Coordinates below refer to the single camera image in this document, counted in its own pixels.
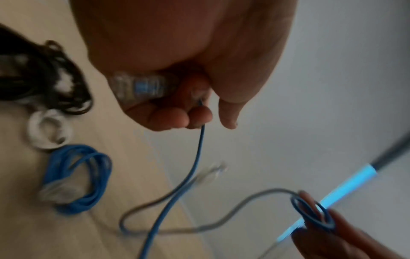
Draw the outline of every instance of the hand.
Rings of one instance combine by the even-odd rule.
[[[302,191],[299,195],[311,208],[316,209],[313,198]],[[292,240],[306,259],[404,259],[372,237],[350,225],[338,212],[328,210],[336,223],[335,234],[326,233],[307,224],[292,234]]]
[[[273,71],[288,37],[296,0],[71,0],[93,65],[105,76],[171,71],[176,93],[125,112],[155,131],[198,128],[219,117],[237,126],[244,105]]]

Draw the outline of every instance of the gray surface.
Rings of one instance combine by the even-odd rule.
[[[404,0],[300,1],[282,60],[237,130],[222,128],[212,100],[215,119],[206,128],[201,166],[224,160],[230,170],[184,199],[196,222],[213,221],[267,187],[305,189],[321,199],[409,130],[409,13]],[[148,134],[176,185],[192,164],[199,131]],[[409,166],[402,161],[392,175]],[[410,212],[408,200],[396,203],[394,191],[386,191],[400,189],[408,197],[410,180],[403,173],[401,180],[377,181],[342,211],[410,256],[410,248],[396,242],[407,238],[406,216],[391,221],[385,212]],[[378,205],[373,193],[381,190]],[[255,258],[297,218],[287,197],[267,198],[205,237],[217,258]]]

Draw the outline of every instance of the bundle of black cable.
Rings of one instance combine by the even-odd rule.
[[[71,77],[67,93],[56,89],[61,71]],[[42,95],[49,109],[67,114],[84,114],[93,105],[82,72],[57,42],[38,45],[0,24],[0,100],[35,95]]]

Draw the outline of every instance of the skin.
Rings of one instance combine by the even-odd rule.
[[[301,191],[299,195],[320,215],[308,193]],[[336,223],[335,234],[320,231],[311,224],[292,234],[295,246],[305,259],[404,259],[352,226],[337,211],[329,209],[328,212]]]
[[[205,104],[213,90],[219,117],[237,127],[244,105],[275,68],[296,0],[71,0],[92,64],[105,76],[167,71],[181,79],[170,97],[123,107],[154,131],[199,128],[212,120]]]

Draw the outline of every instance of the wooden surface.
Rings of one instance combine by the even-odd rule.
[[[0,258],[8,259],[127,259],[136,258],[143,239],[116,234],[120,215],[170,189],[143,129],[121,112],[105,79],[87,60],[85,46],[63,0],[1,0],[0,23],[29,39],[59,42],[84,71],[95,98],[92,111],[73,116],[74,143],[93,146],[114,163],[102,200],[90,211],[72,217],[55,213],[37,201],[48,154],[25,139],[28,112],[0,103]],[[159,208],[129,221],[149,228]],[[164,223],[187,226],[180,206]],[[149,258],[210,258],[199,236],[159,237]]]

